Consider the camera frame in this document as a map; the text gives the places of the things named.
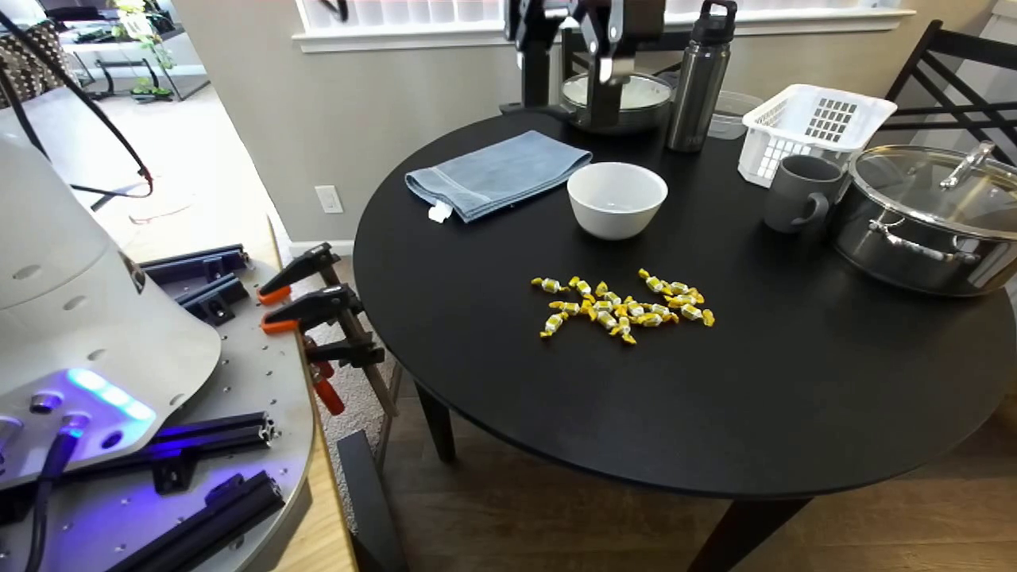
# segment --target water bottle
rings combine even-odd
[[[693,38],[685,50],[674,116],[669,129],[669,150],[701,151],[713,110],[721,94],[726,70],[730,59],[735,38],[735,0],[705,0],[693,28]]]

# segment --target round black table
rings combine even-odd
[[[669,179],[672,198],[619,244],[588,239],[565,190],[437,225],[404,187],[411,169],[520,129],[592,147],[539,113],[471,122],[399,165],[357,233],[359,295],[418,379],[444,459],[450,407],[592,474],[735,500],[693,564],[726,569],[812,494],[915,470],[1002,404],[1017,364],[1012,297],[902,293],[849,265],[824,233],[767,233],[762,190],[738,174],[740,140],[630,155]],[[702,287],[717,328],[639,329],[632,348],[598,328],[537,336],[546,295],[532,276],[639,293],[639,265]]]

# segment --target black chair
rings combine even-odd
[[[928,23],[915,50],[893,79],[888,97],[901,101],[888,129],[965,129],[976,140],[995,143],[995,155],[1017,161],[1017,97],[985,101],[949,59],[976,59],[995,70],[1017,70],[1017,46],[993,38],[946,32],[940,20]],[[906,103],[906,86],[918,83],[933,103]]]

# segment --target gray mug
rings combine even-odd
[[[849,190],[849,169],[820,155],[785,155],[771,174],[762,202],[762,222],[771,233],[805,233],[826,219],[826,213]]]

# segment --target wire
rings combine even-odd
[[[115,198],[152,198],[157,182],[151,165],[138,155],[138,150],[131,147],[131,140],[117,129],[117,122],[65,73],[60,59],[53,59],[52,54],[45,54],[45,46],[37,46],[2,9],[0,9],[0,24],[27,46],[33,50],[34,59],[42,59],[115,135],[117,143],[126,150],[126,155],[138,161],[138,174],[144,179],[146,194],[124,194],[124,190],[103,190],[91,187],[91,194],[103,194],[103,200],[91,202],[91,209],[106,207]]]
[[[78,444],[85,434],[88,420],[85,416],[68,416],[56,439],[45,451],[45,465],[34,487],[34,509],[33,509],[33,544],[28,544],[28,561],[27,572],[37,572],[45,560],[45,538],[52,521],[52,492],[53,483],[65,476]]]
[[[28,113],[27,113],[27,103],[21,103],[19,91],[12,89],[12,83],[10,83],[10,75],[6,75],[2,59],[0,59],[0,89],[2,89],[12,113],[19,116],[28,143],[33,143],[42,155],[47,155],[45,147],[42,147],[42,140],[37,140],[37,133],[34,133],[34,128],[33,128],[33,120],[28,120]]]

